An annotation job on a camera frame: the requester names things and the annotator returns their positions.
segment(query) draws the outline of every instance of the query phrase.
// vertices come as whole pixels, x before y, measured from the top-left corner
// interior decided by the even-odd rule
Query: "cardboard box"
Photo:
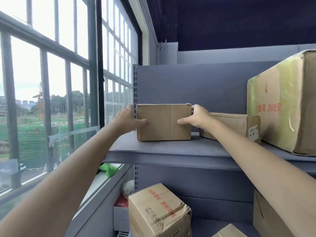
[[[316,51],[293,55],[248,81],[247,114],[261,115],[262,139],[316,155]]]
[[[123,232],[130,231],[128,200],[125,199],[123,195],[120,195],[113,206],[113,229]]]
[[[260,116],[259,115],[241,115],[210,112],[211,116],[223,122],[239,134],[257,143],[261,142]],[[200,129],[200,136],[216,140],[216,138],[207,131]]]
[[[212,237],[247,237],[239,229],[232,224],[229,224],[225,228],[221,229]]]
[[[138,104],[137,119],[148,119],[148,125],[137,129],[139,141],[177,141],[191,139],[191,125],[177,120],[191,115],[191,104]]]
[[[294,237],[281,217],[258,191],[255,191],[253,201],[253,225],[261,237]]]
[[[191,209],[163,184],[129,196],[133,237],[191,237]]]

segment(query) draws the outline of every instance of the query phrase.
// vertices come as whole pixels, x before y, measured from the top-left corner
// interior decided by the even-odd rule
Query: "white box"
[[[123,232],[130,231],[128,200],[125,199],[123,195],[120,195],[113,206],[113,229]]]

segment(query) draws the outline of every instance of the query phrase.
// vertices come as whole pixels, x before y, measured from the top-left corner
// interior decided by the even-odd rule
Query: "forearm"
[[[0,222],[0,236],[64,236],[117,133],[109,125],[69,156]]]
[[[296,237],[315,235],[315,179],[214,118],[206,130],[229,152]]]

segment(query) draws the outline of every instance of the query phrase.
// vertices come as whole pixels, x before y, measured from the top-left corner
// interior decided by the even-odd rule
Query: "plastic bag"
[[[134,188],[134,180],[132,179],[123,184],[122,194],[124,198],[128,200],[128,196],[130,196],[133,193],[135,193],[135,188]]]

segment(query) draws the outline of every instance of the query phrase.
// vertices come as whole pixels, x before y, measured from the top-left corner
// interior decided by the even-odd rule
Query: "person's right arm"
[[[179,119],[210,132],[228,151],[254,186],[284,220],[295,237],[316,236],[316,180],[241,136],[194,105],[192,116]]]

